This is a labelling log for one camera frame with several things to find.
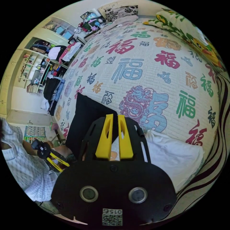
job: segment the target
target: educational poster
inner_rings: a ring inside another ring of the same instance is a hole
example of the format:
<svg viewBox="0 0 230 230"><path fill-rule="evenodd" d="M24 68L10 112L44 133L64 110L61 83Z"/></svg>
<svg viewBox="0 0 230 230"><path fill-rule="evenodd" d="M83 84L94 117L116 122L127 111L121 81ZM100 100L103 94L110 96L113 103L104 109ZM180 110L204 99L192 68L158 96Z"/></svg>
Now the educational poster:
<svg viewBox="0 0 230 230"><path fill-rule="evenodd" d="M38 139L39 141L45 142L46 138L45 137L24 137L24 141L29 142L30 144L35 141L36 139Z"/></svg>
<svg viewBox="0 0 230 230"><path fill-rule="evenodd" d="M26 126L25 137L46 137L45 127Z"/></svg>
<svg viewBox="0 0 230 230"><path fill-rule="evenodd" d="M24 140L32 143L36 139L46 141L45 127L26 126Z"/></svg>

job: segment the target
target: label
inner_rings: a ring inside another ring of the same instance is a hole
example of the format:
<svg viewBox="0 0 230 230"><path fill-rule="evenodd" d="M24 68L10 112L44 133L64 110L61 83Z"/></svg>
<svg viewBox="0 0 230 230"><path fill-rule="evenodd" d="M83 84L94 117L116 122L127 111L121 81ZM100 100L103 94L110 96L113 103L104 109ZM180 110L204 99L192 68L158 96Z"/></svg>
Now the label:
<svg viewBox="0 0 230 230"><path fill-rule="evenodd" d="M122 226L122 209L104 208L102 211L102 225L104 226Z"/></svg>

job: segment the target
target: white wall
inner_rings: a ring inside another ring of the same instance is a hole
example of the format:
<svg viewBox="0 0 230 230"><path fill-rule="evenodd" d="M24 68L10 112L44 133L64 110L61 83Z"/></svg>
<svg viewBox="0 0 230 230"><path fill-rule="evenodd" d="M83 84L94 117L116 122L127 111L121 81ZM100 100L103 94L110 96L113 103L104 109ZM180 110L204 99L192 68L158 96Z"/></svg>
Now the white wall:
<svg viewBox="0 0 230 230"><path fill-rule="evenodd" d="M56 16L61 18L74 26L78 26L83 20L80 18L82 14L91 10L98 9L99 7L109 4L111 2L115 2L114 0L82 0L79 2L75 2L71 5L68 5L55 13L52 16Z"/></svg>
<svg viewBox="0 0 230 230"><path fill-rule="evenodd" d="M56 11L52 16L61 18L74 26L78 26L78 24L83 21L80 18L82 14L91 9L98 9L104 5L107 5L107 7L113 7L113 5L118 7L138 5L138 14L148 16L155 16L157 12L162 10L161 7L165 7L151 0L82 0Z"/></svg>
<svg viewBox="0 0 230 230"><path fill-rule="evenodd" d="M31 113L47 114L44 109L41 109L41 102L43 99L43 95L38 96L27 93L26 89L14 86L12 92L11 109Z"/></svg>

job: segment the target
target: patterned pillow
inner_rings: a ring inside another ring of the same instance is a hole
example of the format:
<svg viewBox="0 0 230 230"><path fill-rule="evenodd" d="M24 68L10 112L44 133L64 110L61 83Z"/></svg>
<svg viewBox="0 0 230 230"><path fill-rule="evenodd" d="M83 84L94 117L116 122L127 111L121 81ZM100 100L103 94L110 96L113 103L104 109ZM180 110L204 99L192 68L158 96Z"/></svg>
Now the patterned pillow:
<svg viewBox="0 0 230 230"><path fill-rule="evenodd" d="M138 15L138 6L121 6L119 8L105 9L105 19L107 22L113 22L118 18L131 15Z"/></svg>

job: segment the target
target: bedspread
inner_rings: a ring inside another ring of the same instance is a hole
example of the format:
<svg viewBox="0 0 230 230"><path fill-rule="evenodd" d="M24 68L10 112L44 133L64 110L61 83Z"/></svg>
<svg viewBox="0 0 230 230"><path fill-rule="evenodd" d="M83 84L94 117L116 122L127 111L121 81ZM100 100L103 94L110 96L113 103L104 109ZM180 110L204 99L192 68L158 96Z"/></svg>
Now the bedspread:
<svg viewBox="0 0 230 230"><path fill-rule="evenodd" d="M77 93L137 121L144 131L201 145L207 158L219 119L216 74L195 50L139 18L92 37L64 75L55 118L67 137Z"/></svg>

